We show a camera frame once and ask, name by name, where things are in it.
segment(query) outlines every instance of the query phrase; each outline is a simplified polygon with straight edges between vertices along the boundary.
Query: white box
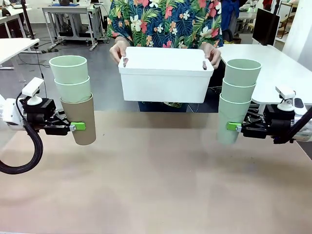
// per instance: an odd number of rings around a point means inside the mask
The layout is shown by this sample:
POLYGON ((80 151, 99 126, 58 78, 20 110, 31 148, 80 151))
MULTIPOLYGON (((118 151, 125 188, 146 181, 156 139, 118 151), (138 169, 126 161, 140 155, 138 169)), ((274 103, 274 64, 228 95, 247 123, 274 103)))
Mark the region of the white box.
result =
POLYGON ((214 68, 202 50, 127 47, 126 54, 118 65, 124 100, 204 102, 214 68))

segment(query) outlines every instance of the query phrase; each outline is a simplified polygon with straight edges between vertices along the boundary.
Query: black corrugated hose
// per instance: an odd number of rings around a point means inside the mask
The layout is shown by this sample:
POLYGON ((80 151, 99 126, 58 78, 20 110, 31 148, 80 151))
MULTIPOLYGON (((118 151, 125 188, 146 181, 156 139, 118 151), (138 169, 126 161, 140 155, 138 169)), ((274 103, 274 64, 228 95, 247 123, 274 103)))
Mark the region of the black corrugated hose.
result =
POLYGON ((42 143, 40 136, 38 135, 36 130, 27 122, 27 120, 22 115, 20 108, 18 106, 18 99, 20 96, 21 96, 21 93, 16 98, 15 104, 16 104, 16 107, 19 111, 20 116, 24 120, 24 123, 25 123, 24 128, 34 143, 35 152, 34 152, 33 158, 30 160, 30 162, 28 162, 27 164, 22 165, 22 166, 11 167, 11 166, 4 164, 2 161, 0 161, 0 172, 10 174, 10 175, 22 174, 22 173, 25 173, 27 171, 30 171, 31 169, 33 169, 34 167, 36 167, 38 165, 38 163, 41 160, 42 154, 43 154, 43 143, 42 143))

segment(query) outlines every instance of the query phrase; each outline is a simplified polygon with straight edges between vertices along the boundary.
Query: stack of cups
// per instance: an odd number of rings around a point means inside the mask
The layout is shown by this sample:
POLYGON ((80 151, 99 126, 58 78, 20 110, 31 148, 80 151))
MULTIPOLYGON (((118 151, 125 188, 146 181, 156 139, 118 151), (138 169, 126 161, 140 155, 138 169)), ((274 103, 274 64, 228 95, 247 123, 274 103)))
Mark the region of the stack of cups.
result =
POLYGON ((227 130, 227 123, 244 121, 260 70, 261 64, 254 60, 233 59, 227 62, 219 101, 217 138, 220 143, 236 142, 239 132, 227 130))
POLYGON ((49 61, 60 101, 70 122, 84 122, 86 130, 74 131, 79 145, 96 140, 93 95, 87 59, 81 56, 60 56, 49 61))

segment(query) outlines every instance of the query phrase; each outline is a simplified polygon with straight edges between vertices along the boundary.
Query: brown tabletop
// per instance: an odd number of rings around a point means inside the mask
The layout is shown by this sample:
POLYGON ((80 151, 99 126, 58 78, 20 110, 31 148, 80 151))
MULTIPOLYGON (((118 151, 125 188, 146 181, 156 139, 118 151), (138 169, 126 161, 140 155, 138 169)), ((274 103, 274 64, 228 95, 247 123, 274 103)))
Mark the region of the brown tabletop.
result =
MULTIPOLYGON (((40 164, 0 174, 0 231, 310 234, 312 164, 296 144, 215 139, 217 114, 96 112, 97 140, 40 135, 40 164)), ((27 162, 17 132, 0 153, 27 162)))

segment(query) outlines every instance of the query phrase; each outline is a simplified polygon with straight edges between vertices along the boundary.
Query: hand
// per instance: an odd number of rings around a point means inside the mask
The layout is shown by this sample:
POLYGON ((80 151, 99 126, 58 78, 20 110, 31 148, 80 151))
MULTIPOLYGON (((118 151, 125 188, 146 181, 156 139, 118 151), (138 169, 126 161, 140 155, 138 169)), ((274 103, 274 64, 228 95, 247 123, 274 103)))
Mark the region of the hand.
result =
POLYGON ((121 57, 126 57, 126 48, 128 46, 130 46, 130 44, 126 41, 126 39, 116 38, 115 45, 113 45, 109 50, 111 58, 115 63, 119 64, 121 57))
POLYGON ((211 65, 217 69, 221 61, 221 52, 209 43, 203 43, 200 48, 205 52, 205 58, 209 59, 211 65))

